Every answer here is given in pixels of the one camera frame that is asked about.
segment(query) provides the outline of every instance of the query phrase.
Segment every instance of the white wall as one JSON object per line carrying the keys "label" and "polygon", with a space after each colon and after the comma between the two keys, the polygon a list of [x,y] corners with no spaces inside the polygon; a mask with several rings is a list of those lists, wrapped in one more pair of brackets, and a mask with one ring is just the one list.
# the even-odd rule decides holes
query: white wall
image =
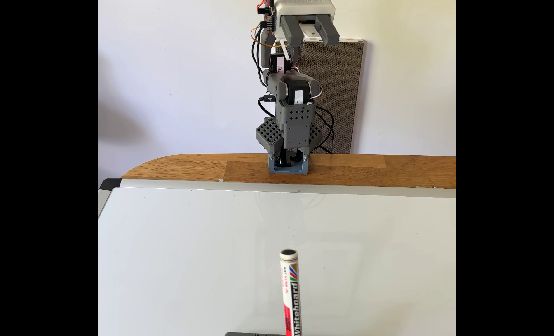
{"label": "white wall", "polygon": [[[332,1],[341,37],[367,43],[352,152],[455,156],[455,1]],[[258,2],[98,0],[99,184],[159,156],[264,151]]]}

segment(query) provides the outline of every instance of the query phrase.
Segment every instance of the orange wire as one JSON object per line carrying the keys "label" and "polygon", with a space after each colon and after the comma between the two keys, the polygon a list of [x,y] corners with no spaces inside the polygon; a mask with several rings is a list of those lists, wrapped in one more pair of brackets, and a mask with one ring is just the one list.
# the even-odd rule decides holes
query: orange wire
{"label": "orange wire", "polygon": [[266,46],[266,47],[272,47],[272,48],[281,47],[281,44],[278,44],[278,45],[270,45],[270,44],[264,44],[264,43],[261,43],[261,42],[256,41],[256,39],[254,38],[254,36],[252,36],[252,30],[258,29],[258,27],[260,27],[260,25],[254,27],[254,28],[252,28],[252,29],[250,30],[250,37],[252,38],[252,40],[254,40],[254,42],[257,42],[258,44],[262,44],[262,45],[264,45],[264,46]]}

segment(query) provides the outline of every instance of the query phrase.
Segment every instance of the red wire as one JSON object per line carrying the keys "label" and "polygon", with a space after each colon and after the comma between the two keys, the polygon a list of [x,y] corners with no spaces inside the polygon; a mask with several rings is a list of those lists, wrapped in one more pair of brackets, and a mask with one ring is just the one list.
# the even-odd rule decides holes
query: red wire
{"label": "red wire", "polygon": [[264,3],[265,3],[266,0],[262,0],[262,2],[260,2],[260,4],[256,5],[256,9],[258,9],[258,7],[262,6]]}

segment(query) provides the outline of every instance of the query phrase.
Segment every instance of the wooden table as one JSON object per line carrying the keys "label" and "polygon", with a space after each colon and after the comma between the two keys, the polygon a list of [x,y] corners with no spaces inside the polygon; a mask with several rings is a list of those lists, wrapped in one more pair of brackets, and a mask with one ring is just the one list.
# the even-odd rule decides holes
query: wooden table
{"label": "wooden table", "polygon": [[455,156],[311,154],[308,175],[269,174],[267,154],[180,154],[140,164],[126,179],[456,188]]}

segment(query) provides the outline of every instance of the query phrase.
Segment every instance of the metal base bracket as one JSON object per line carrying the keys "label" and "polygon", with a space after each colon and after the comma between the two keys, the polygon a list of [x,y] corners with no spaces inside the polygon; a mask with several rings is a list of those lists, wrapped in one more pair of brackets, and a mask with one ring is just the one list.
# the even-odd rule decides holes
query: metal base bracket
{"label": "metal base bracket", "polygon": [[272,153],[267,155],[269,162],[269,174],[308,174],[308,156],[304,156],[304,160],[293,162],[291,167],[275,167],[275,159]]}

